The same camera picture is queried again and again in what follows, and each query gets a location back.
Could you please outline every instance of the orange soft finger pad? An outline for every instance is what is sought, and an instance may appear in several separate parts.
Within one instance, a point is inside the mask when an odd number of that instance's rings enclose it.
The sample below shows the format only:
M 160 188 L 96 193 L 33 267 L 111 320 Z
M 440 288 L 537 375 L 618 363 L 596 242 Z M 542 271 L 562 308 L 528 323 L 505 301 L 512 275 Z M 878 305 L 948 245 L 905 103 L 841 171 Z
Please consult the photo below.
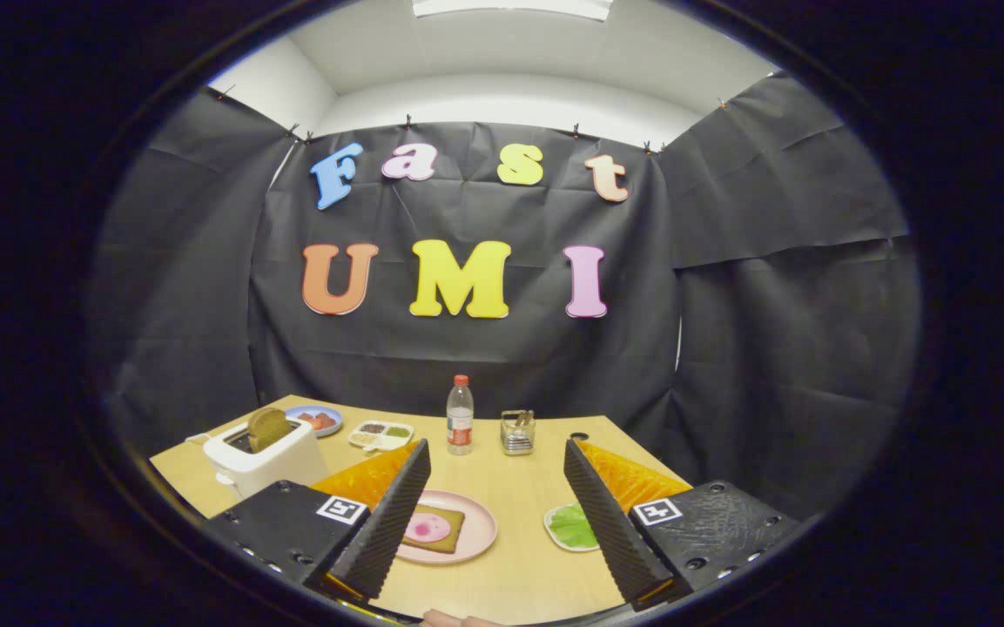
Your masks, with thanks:
M 390 489 L 390 484 L 393 484 L 394 478 L 401 472 L 405 460 L 410 458 L 410 454 L 418 444 L 419 441 L 411 441 L 401 448 L 380 453 L 373 458 L 319 481 L 318 484 L 311 486 L 311 489 L 325 495 L 366 504 L 370 512 L 374 512 L 379 501 L 386 495 L 386 490 Z
M 617 506 L 626 515 L 634 505 L 648 504 L 650 501 L 665 499 L 692 488 L 682 481 L 669 479 L 652 468 L 642 466 L 616 453 L 598 448 L 586 441 L 574 441 L 582 450 L 590 465 L 598 473 L 602 484 L 606 485 Z

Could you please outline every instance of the ceiling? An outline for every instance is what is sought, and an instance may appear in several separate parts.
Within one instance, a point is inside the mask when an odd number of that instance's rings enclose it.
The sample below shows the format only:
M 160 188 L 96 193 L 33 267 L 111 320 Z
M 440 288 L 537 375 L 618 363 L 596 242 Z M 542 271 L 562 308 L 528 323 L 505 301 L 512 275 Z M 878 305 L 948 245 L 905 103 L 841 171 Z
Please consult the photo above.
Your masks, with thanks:
M 290 33 L 339 95 L 454 74 L 599 82 L 705 115 L 775 67 L 657 0 L 616 0 L 604 23 L 542 11 L 415 17 L 411 0 L 358 0 Z

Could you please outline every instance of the water bottle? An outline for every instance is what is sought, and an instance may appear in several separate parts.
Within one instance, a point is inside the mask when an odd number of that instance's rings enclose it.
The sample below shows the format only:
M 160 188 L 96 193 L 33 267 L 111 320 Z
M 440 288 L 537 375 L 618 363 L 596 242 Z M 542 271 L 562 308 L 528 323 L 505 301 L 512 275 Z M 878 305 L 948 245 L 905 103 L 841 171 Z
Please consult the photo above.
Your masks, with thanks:
M 470 426 L 475 417 L 475 401 L 470 397 L 467 374 L 455 374 L 455 387 L 447 395 L 447 452 L 470 452 Z

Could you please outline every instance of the wooden table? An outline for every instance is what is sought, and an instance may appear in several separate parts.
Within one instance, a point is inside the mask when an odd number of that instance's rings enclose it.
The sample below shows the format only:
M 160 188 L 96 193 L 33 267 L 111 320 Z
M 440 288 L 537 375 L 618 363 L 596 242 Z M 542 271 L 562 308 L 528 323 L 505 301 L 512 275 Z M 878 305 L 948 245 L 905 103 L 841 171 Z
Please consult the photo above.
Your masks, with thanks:
M 453 616 L 528 624 L 585 615 L 623 603 L 601 551 L 563 551 L 544 529 L 545 512 L 574 503 L 562 472 L 564 444 L 570 433 L 588 433 L 590 443 L 679 479 L 605 416 L 538 419 L 533 452 L 514 457 L 502 452 L 498 420 L 476 418 L 474 451 L 457 456 L 447 452 L 447 420 L 443 417 L 378 412 L 299 396 L 286 396 L 270 405 L 282 409 L 324 405 L 342 413 L 342 429 L 319 438 L 331 473 L 366 459 L 361 448 L 346 441 L 355 425 L 367 419 L 412 424 L 415 437 L 427 438 L 430 444 L 433 469 L 427 488 L 457 492 L 493 513 L 497 540 L 481 556 L 450 566 L 394 560 L 382 597 L 370 603 L 411 616 L 422 616 L 435 608 Z M 211 433 L 223 432 L 247 418 L 235 418 Z M 206 517 L 238 503 L 230 489 L 215 481 L 211 461 L 196 441 L 159 452 L 151 461 Z

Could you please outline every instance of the finger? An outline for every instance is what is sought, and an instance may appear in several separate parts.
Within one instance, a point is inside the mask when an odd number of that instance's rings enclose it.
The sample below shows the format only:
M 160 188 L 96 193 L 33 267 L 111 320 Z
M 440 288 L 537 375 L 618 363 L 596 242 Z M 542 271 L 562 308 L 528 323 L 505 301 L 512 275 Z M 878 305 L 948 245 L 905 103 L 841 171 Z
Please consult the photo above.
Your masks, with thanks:
M 442 611 L 429 610 L 424 615 L 425 622 L 431 627 L 462 627 L 463 620 L 451 615 L 443 614 Z

